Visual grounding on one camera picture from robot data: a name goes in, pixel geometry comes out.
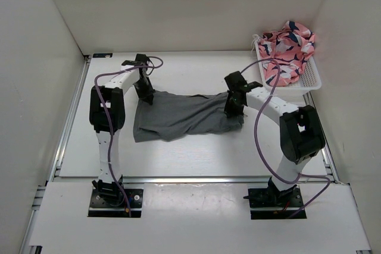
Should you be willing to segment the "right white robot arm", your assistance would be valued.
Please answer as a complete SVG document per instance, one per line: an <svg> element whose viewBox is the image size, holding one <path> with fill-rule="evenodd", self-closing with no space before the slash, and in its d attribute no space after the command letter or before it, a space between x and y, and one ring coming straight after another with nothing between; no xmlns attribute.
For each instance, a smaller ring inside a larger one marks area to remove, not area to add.
<svg viewBox="0 0 381 254"><path fill-rule="evenodd" d="M325 147L325 139L317 111L311 105L297 106L274 96L254 81L228 83L224 111L228 117L242 115L244 107L256 109L254 142L257 152L271 173L264 198L274 206L283 205L303 177L302 170L311 158ZM279 126L282 158L277 170L271 168L260 148L258 125L265 115Z"/></svg>

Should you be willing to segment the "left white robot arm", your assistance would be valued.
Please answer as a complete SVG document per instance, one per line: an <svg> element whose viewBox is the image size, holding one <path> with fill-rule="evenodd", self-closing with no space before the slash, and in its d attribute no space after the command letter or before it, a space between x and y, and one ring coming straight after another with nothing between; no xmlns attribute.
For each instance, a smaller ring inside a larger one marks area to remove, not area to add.
<svg viewBox="0 0 381 254"><path fill-rule="evenodd" d="M130 208L118 152L119 135L126 120L124 96L134 87L138 98L152 105L155 90L149 69L156 69L150 57L137 54L135 60L125 60L120 70L95 76L90 91L89 122L98 140L100 161L100 174L93 186L113 207Z"/></svg>

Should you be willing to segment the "grey shorts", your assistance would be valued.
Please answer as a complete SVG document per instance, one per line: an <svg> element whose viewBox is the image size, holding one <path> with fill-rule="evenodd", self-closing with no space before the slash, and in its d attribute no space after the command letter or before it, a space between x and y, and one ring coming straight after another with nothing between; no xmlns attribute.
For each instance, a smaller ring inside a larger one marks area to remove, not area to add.
<svg viewBox="0 0 381 254"><path fill-rule="evenodd" d="M216 95L175 95L157 91L153 104L138 101L133 125L136 143L170 142L186 135L223 134L240 130L243 116L224 113L227 92Z"/></svg>

